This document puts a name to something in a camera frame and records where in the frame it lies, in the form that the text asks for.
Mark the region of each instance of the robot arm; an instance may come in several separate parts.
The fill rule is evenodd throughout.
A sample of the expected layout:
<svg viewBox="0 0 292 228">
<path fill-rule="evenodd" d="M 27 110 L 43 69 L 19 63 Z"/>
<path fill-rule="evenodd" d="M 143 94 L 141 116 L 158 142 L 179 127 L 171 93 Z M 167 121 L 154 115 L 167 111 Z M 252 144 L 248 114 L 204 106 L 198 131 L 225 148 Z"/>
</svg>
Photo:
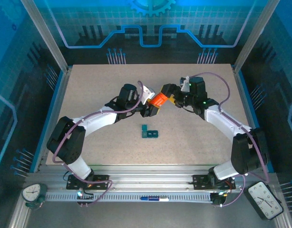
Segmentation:
<svg viewBox="0 0 292 228">
<path fill-rule="evenodd" d="M 264 133 L 260 129 L 252 129 L 235 120 L 223 109 L 219 110 L 219 103 L 207 97 L 202 77 L 181 78 L 180 86 L 164 85 L 150 104 L 160 108 L 167 100 L 179 108 L 191 106 L 193 113 L 218 128 L 233 144 L 231 159 L 209 170 L 209 179 L 213 180 L 213 185 L 237 174 L 246 174 L 261 166 L 255 147 L 243 129 L 249 132 L 256 141 L 264 164 L 268 162 Z"/>
<path fill-rule="evenodd" d="M 131 115 L 136 112 L 140 112 L 143 117 L 153 116 L 157 113 L 157 109 L 148 105 L 147 100 L 151 99 L 155 95 L 154 91 L 146 86 L 143 86 L 143 96 L 141 103 L 131 111 Z M 69 119 L 68 117 L 62 117 L 48 143 L 47 148 L 55 153 L 57 147 L 61 143 L 65 134 L 69 129 L 83 120 L 72 131 L 71 135 L 65 140 L 60 148 L 57 156 L 72 170 L 74 174 L 83 180 L 92 181 L 94 172 L 86 164 L 81 156 L 84 139 L 94 131 L 104 127 L 106 125 L 114 124 L 122 119 L 128 118 L 127 113 L 115 113 L 115 111 L 124 111 L 133 108 L 138 102 L 137 90 L 134 85 L 125 84 L 119 93 L 119 96 L 112 99 L 109 103 L 105 104 L 100 109 L 98 114 L 83 120 L 84 117 Z"/>
</svg>

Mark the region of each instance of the clock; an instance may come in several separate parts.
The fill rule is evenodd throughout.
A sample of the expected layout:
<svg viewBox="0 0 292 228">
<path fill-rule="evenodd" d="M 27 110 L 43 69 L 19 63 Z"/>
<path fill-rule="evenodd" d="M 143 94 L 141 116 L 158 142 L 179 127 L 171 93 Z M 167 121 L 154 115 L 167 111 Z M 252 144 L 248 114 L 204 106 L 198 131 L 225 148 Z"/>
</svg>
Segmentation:
<svg viewBox="0 0 292 228">
<path fill-rule="evenodd" d="M 45 201 L 47 186 L 45 184 L 37 183 L 27 186 L 22 191 L 22 197 L 28 203 L 27 207 L 37 206 Z"/>
<path fill-rule="evenodd" d="M 283 213 L 281 202 L 262 181 L 244 190 L 249 202 L 262 219 L 273 219 Z"/>
</svg>

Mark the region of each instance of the white clock face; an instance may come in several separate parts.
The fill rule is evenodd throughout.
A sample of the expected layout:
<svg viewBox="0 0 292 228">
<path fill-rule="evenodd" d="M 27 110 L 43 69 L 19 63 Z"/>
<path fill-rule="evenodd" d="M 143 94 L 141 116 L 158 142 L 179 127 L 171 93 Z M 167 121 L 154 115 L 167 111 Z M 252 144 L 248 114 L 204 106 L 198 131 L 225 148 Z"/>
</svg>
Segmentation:
<svg viewBox="0 0 292 228">
<path fill-rule="evenodd" d="M 263 182 L 253 185 L 248 191 L 268 219 L 272 219 L 282 212 L 281 205 Z"/>
<path fill-rule="evenodd" d="M 40 185 L 39 184 L 33 184 L 28 187 L 26 187 L 23 192 L 22 196 L 27 201 L 34 201 L 38 198 L 40 194 Z"/>
</svg>

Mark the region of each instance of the pen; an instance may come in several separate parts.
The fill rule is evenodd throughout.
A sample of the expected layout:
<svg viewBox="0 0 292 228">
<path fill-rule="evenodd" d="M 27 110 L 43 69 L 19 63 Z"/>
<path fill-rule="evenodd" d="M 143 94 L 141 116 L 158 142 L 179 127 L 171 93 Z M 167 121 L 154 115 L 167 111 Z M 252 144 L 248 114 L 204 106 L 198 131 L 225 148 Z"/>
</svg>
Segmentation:
<svg viewBox="0 0 292 228">
<path fill-rule="evenodd" d="M 168 202 L 169 198 L 167 196 L 142 196 L 141 200 Z"/>
</svg>

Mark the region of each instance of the blue marker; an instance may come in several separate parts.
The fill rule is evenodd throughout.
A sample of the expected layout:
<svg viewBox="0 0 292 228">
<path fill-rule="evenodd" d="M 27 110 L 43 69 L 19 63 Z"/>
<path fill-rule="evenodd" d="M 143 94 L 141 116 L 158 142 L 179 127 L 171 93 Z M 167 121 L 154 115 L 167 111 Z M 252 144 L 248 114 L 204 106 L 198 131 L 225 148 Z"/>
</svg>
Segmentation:
<svg viewBox="0 0 292 228">
<path fill-rule="evenodd" d="M 168 202 L 169 198 L 167 196 L 142 196 L 141 200 Z"/>
</svg>

